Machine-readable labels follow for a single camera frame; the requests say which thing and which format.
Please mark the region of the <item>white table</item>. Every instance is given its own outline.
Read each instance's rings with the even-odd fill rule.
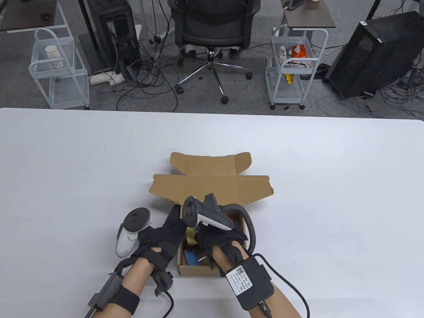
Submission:
[[[145,206],[165,220],[172,204],[148,190],[171,152],[250,151],[245,173],[275,190],[247,206],[256,251],[312,317],[421,317],[423,137],[412,120],[0,109],[1,316],[82,318],[119,261],[124,216]],[[224,279],[170,267],[170,317],[248,317]],[[154,288],[135,317],[168,309]]]

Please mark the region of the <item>gray carpet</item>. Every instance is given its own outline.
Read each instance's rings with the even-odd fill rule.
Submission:
[[[166,22],[159,10],[158,0],[156,3],[156,21],[158,33],[165,30]],[[329,30],[330,38],[327,46],[344,44],[350,39],[359,21],[364,20],[374,0],[340,1],[326,0],[327,6],[333,16],[336,29]],[[154,30],[151,2],[145,1],[145,10],[148,18],[148,26]],[[81,33],[86,33],[86,26],[80,12],[77,0],[62,0],[62,7],[70,24],[75,38]],[[399,7],[400,0],[383,0],[377,15],[388,15],[389,11]],[[167,5],[165,11],[170,15]],[[281,19],[282,7],[279,0],[262,0],[262,7],[254,18],[252,28],[252,46],[270,41],[272,27]],[[313,42],[319,44],[320,37],[314,35]],[[6,34],[0,33],[0,107],[28,107],[48,108],[34,81],[28,72],[31,60],[34,37],[32,32]],[[84,52],[79,46],[85,60]],[[248,67],[253,73],[253,79],[248,81],[243,74],[234,73],[230,70],[218,70],[222,85],[230,98],[227,105],[220,103],[220,92],[215,83],[213,74],[209,70],[203,71],[199,80],[195,76],[192,80],[184,83],[185,93],[178,96],[177,112],[196,113],[227,113],[227,114],[268,114],[268,115],[292,115],[292,116],[335,116],[335,117],[371,117],[366,113],[356,113],[352,110],[352,103],[339,103],[328,86],[321,81],[314,81],[310,94],[306,101],[306,109],[300,110],[297,106],[291,106],[284,110],[278,106],[270,110],[269,100],[265,86],[265,61],[269,52],[269,46],[263,45],[244,51],[237,60],[229,60],[228,52],[224,54],[224,61],[230,61],[240,66]],[[174,44],[166,47],[165,55],[173,57],[177,54]],[[324,56],[324,63],[331,64],[337,52]],[[193,71],[199,61],[186,62],[182,68],[175,66],[178,76],[182,78]],[[177,75],[170,68],[164,70],[169,82],[174,85]],[[148,92],[157,92],[159,89],[149,89]],[[90,90],[90,109],[92,110],[115,110],[120,92],[112,93],[109,84],[92,86]],[[138,89],[128,94],[119,103],[120,111],[148,111],[170,112],[175,106],[175,96],[172,92],[149,97]],[[411,118],[402,111],[393,110],[380,103],[379,116],[387,118]]]

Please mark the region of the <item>black glove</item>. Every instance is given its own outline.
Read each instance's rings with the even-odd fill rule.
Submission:
[[[138,233],[139,247],[131,257],[122,260],[115,271],[122,273],[122,269],[133,265],[137,258],[144,257],[155,265],[155,270],[164,271],[169,262],[178,252],[178,247],[183,239],[187,226],[180,219],[180,206],[174,205],[162,227],[146,229]],[[160,247],[161,252],[155,252],[151,247]]]
[[[237,241],[243,249],[245,249],[244,242],[247,241],[247,236],[243,233],[238,222],[234,222],[234,228],[231,231],[224,231],[212,225],[205,226],[199,224],[198,227],[199,231],[195,235],[195,240],[198,242],[200,249],[207,256],[211,263],[211,268],[213,268],[214,263],[212,249],[215,245],[221,248],[222,252],[224,252],[232,264],[237,265],[243,261],[241,251],[232,244],[233,241]]]

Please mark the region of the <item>white cup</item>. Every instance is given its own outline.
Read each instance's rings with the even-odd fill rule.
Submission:
[[[57,49],[57,46],[55,46],[55,45],[46,46],[45,51],[46,51],[49,59],[58,59],[58,58],[61,57],[60,52]],[[63,67],[62,61],[53,62],[53,64],[54,64],[55,68],[62,68]]]

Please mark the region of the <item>open cardboard box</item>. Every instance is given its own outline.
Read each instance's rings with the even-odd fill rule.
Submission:
[[[182,205],[190,195],[200,201],[205,195],[214,193],[219,205],[240,204],[266,198],[274,193],[268,176],[240,176],[252,164],[250,153],[223,157],[190,156],[174,152],[171,165],[184,175],[153,176],[150,193]],[[246,232],[241,215],[239,222]],[[187,265],[184,256],[186,239],[178,251],[178,268],[181,276],[219,276],[218,267],[210,269],[208,261],[199,266]]]

